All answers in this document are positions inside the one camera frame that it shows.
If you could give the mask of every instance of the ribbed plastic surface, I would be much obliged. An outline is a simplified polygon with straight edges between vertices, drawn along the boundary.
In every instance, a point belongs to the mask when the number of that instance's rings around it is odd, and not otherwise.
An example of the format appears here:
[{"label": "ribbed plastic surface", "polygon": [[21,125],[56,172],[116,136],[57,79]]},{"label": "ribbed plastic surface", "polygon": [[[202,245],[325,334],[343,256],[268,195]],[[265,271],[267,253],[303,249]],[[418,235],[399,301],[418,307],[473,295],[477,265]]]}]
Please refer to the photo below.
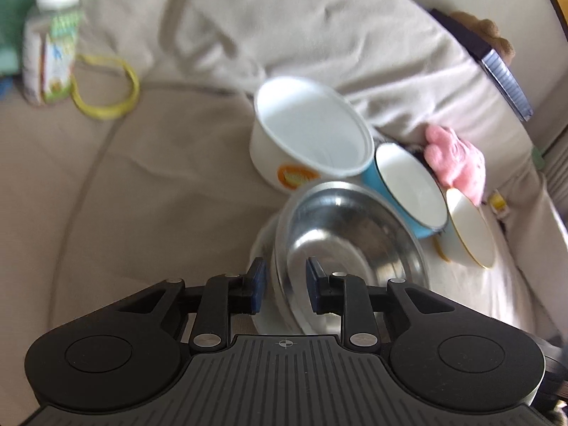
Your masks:
[{"label": "ribbed plastic surface", "polygon": [[509,102],[519,119],[528,121],[533,116],[534,111],[515,77],[510,73],[509,68],[499,54],[495,50],[491,50],[480,62],[495,79],[495,82],[500,87],[501,94]]},{"label": "ribbed plastic surface", "polygon": [[439,410],[407,394],[380,358],[334,337],[237,337],[197,355],[161,397],[133,410],[80,415],[45,407],[30,426],[526,426],[547,425],[526,406],[490,415]]}]

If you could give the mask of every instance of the couch cushion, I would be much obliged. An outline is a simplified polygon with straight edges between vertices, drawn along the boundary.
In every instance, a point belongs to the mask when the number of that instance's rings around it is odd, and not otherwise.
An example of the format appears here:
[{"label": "couch cushion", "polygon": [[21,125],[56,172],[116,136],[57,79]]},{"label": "couch cushion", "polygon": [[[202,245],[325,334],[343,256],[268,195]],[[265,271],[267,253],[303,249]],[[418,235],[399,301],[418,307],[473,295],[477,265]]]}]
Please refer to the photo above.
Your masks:
[{"label": "couch cushion", "polygon": [[244,95],[149,89],[100,161],[60,262],[52,325],[168,277],[242,273],[286,196],[248,153]]},{"label": "couch cushion", "polygon": [[147,83],[252,92],[271,76],[310,77],[397,139],[452,126],[484,152],[488,189],[530,152],[485,73],[410,0],[83,1],[83,49],[126,57]]},{"label": "couch cushion", "polygon": [[510,214],[504,222],[517,266],[566,341],[568,233],[531,160],[500,188]]},{"label": "couch cushion", "polygon": [[[89,97],[120,84],[90,82]],[[30,344],[50,328],[54,270],[83,182],[115,124],[85,118],[68,101],[37,109],[18,91],[0,101],[0,424],[37,407],[24,375]]]}]

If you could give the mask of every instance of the blue mug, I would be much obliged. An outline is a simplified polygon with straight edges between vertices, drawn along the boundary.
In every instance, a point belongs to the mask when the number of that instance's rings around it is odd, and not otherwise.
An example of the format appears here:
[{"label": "blue mug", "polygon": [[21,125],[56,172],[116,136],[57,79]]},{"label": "blue mug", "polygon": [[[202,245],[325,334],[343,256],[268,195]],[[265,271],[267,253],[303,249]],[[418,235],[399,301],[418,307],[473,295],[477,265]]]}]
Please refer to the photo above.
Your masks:
[{"label": "blue mug", "polygon": [[444,194],[428,170],[399,145],[379,145],[361,175],[402,216],[419,239],[441,231],[448,223]]}]

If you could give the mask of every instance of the white bowl with gold rim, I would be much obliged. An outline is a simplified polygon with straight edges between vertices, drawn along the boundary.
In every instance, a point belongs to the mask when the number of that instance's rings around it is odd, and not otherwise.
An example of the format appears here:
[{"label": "white bowl with gold rim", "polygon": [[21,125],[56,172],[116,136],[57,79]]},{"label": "white bowl with gold rim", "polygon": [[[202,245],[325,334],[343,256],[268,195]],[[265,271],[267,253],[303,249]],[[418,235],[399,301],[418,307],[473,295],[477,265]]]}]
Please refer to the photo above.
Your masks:
[{"label": "white bowl with gold rim", "polygon": [[322,84],[289,76],[268,80],[255,95],[255,111],[251,160],[281,191],[320,177],[356,176],[373,158],[363,117]]},{"label": "white bowl with gold rim", "polygon": [[495,262],[495,241],[483,216],[458,189],[446,191],[450,222],[434,237],[436,250],[448,262],[490,269]]}]

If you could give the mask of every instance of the brown teddy bear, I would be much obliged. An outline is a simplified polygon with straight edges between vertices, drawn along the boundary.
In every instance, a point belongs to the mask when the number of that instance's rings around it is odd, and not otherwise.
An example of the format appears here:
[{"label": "brown teddy bear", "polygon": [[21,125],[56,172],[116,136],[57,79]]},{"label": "brown teddy bear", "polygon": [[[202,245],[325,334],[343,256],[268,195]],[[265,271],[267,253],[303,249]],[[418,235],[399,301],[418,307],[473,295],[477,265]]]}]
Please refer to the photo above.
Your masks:
[{"label": "brown teddy bear", "polygon": [[497,54],[501,56],[503,62],[510,66],[511,61],[515,57],[515,49],[507,39],[501,38],[499,28],[495,22],[489,19],[478,19],[473,14],[463,11],[455,11],[450,14],[450,17],[489,43],[497,51]]}]

